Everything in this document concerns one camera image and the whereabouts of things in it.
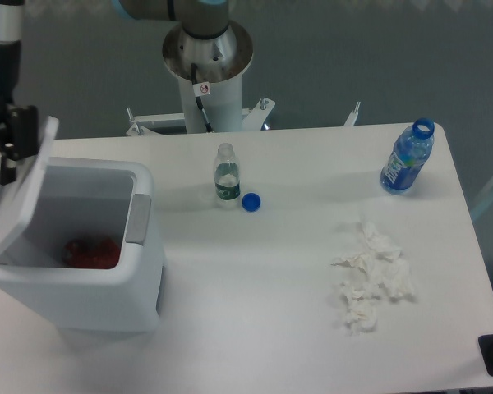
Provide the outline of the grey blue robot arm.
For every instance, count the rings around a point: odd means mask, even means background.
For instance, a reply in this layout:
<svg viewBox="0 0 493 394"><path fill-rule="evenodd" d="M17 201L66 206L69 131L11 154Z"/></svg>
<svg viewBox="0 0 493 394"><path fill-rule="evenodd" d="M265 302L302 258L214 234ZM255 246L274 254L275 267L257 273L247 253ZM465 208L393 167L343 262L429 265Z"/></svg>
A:
<svg viewBox="0 0 493 394"><path fill-rule="evenodd" d="M114 1L133 20L178 21L195 39L219 37L229 26L227 1ZM0 1L0 185L16 180L17 165L39 154L39 112L18 106L13 93L19 80L24 1Z"/></svg>

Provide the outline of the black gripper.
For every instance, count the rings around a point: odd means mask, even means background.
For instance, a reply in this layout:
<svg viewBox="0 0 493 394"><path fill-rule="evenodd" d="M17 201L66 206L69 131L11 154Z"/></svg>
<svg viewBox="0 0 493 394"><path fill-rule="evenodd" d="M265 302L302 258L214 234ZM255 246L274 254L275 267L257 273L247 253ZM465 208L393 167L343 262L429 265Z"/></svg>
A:
<svg viewBox="0 0 493 394"><path fill-rule="evenodd" d="M0 185L16 180L17 164L39 152L36 106L10 107L19 80L21 41L0 42Z"/></svg>

